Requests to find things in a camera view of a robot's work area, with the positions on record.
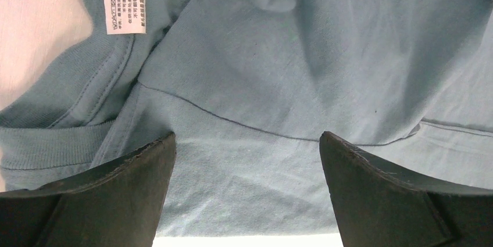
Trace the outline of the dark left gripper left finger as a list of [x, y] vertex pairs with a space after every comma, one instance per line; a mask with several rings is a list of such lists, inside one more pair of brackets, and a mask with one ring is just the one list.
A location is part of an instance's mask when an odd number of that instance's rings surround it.
[[175, 140], [171, 133], [75, 176], [1, 193], [1, 245], [151, 246]]

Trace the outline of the grey-blue t shirt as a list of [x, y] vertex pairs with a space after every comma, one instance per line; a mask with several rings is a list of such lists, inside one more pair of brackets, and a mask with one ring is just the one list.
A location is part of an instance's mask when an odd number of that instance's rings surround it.
[[492, 0], [1, 0], [1, 177], [35, 189], [173, 132], [159, 236], [337, 231], [319, 138], [492, 187]]

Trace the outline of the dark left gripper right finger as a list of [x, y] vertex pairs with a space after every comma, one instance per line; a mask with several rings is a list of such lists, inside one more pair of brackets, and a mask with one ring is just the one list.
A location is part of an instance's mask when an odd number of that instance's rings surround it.
[[430, 177], [331, 132], [319, 151], [344, 246], [491, 246], [492, 191]]

